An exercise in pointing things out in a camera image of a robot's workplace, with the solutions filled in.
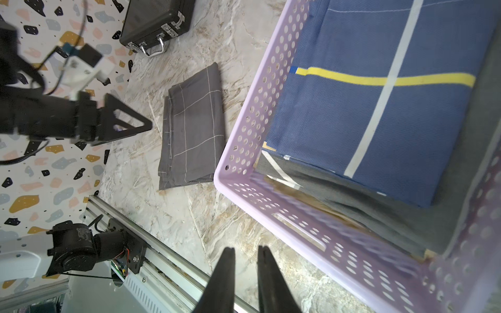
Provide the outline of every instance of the black briefcase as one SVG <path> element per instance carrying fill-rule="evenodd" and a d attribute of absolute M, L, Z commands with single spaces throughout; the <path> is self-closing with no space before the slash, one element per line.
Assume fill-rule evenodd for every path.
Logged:
<path fill-rule="evenodd" d="M 195 0 L 130 0 L 120 43 L 153 57 L 165 51 L 165 42 L 189 30 Z M 146 50 L 161 45 L 149 55 Z"/>

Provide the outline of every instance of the blue towel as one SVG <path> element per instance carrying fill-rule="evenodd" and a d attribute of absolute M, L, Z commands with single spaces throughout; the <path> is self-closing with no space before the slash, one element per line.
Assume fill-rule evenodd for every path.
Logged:
<path fill-rule="evenodd" d="M 270 152 L 429 207 L 501 2 L 309 3 Z"/>

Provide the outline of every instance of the black cable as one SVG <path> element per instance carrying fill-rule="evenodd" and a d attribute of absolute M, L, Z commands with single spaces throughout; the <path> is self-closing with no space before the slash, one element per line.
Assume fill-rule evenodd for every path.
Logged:
<path fill-rule="evenodd" d="M 102 230 L 98 230 L 97 229 L 97 224 L 101 221 L 101 219 L 103 218 L 103 215 L 99 215 L 98 217 L 96 217 L 89 225 L 87 225 L 89 228 L 94 225 L 94 229 L 97 231 L 97 232 L 104 232 Z"/>
<path fill-rule="evenodd" d="M 53 94 L 54 91 L 56 91 L 56 89 L 59 87 L 59 84 L 61 83 L 61 79 L 63 79 L 63 75 L 64 75 L 64 71 L 66 69 L 66 65 L 68 64 L 68 61 L 70 60 L 70 57 L 75 52 L 75 49 L 77 48 L 78 43 L 82 39 L 82 34 L 84 33 L 85 23 L 87 21 L 87 6 L 88 6 L 87 5 L 87 0 L 83 0 L 83 3 L 84 3 L 84 14 L 83 14 L 83 18 L 82 18 L 82 27 L 80 27 L 80 31 L 78 33 L 77 42 L 75 42 L 75 45 L 71 48 L 70 53 L 68 54 L 68 57 L 64 61 L 63 68 L 61 69 L 61 73 L 59 74 L 59 78 L 58 78 L 58 82 L 56 83 L 56 86 L 51 91 L 49 91 L 49 93 L 46 94 L 47 96 L 50 96 L 51 94 Z"/>
<path fill-rule="evenodd" d="M 72 274 L 72 273 L 61 273 L 61 274 L 63 274 L 63 275 L 69 275 L 69 276 L 80 276 L 80 277 L 93 277 L 93 278 L 113 279 L 113 277 L 104 277 L 104 276 L 80 275 L 80 274 Z"/>
<path fill-rule="evenodd" d="M 13 159 L 13 160 L 0 161 L 0 165 L 12 165 L 12 164 L 17 164 L 17 163 L 23 162 L 24 160 L 28 159 L 32 155 L 40 152 L 40 150 L 42 150 L 45 147 L 47 147 L 47 145 L 49 144 L 49 142 L 50 142 L 50 140 L 47 139 L 47 142 L 41 148 L 38 148 L 36 151 L 30 152 L 27 155 L 24 155 L 22 157 L 19 157 L 19 158 Z"/>
<path fill-rule="evenodd" d="M 40 63 L 40 65 L 38 65 L 37 67 L 37 72 L 42 68 L 42 66 L 44 66 L 45 62 L 47 62 L 47 60 L 54 54 L 56 53 L 56 50 L 59 48 L 59 46 L 55 46 L 52 51 L 49 52 L 49 54 L 47 54 L 47 56 L 45 57 L 45 59 Z M 30 83 L 30 88 L 33 87 L 33 81 L 31 81 Z"/>

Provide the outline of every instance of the yellow stripe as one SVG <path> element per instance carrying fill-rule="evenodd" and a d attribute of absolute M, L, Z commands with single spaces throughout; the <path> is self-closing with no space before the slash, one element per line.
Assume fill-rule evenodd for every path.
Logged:
<path fill-rule="evenodd" d="M 315 75 L 339 82 L 364 85 L 364 86 L 384 86 L 386 77 L 363 77 L 343 74 L 333 71 L 324 70 L 321 68 L 298 68 L 296 74 L 306 76 Z M 475 76 L 468 73 L 446 73 L 432 74 L 423 76 L 399 77 L 395 86 L 418 86 L 432 84 L 460 84 L 468 87 L 473 87 L 475 84 Z"/>
<path fill-rule="evenodd" d="M 274 148 L 272 148 L 272 147 L 268 146 L 268 145 L 266 144 L 266 141 L 265 141 L 265 142 L 263 142 L 263 148 L 268 149 L 268 150 L 272 150 L 272 151 L 277 151 L 276 149 L 274 149 Z"/>

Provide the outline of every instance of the purple basket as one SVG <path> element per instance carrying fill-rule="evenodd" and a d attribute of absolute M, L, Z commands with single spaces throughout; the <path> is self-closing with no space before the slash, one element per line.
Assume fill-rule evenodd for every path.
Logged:
<path fill-rule="evenodd" d="M 254 172 L 308 10 L 308 0 L 287 1 L 217 166 L 217 189 L 377 312 L 480 312 L 501 274 L 499 150 L 452 253 L 426 264 L 274 192 Z"/>

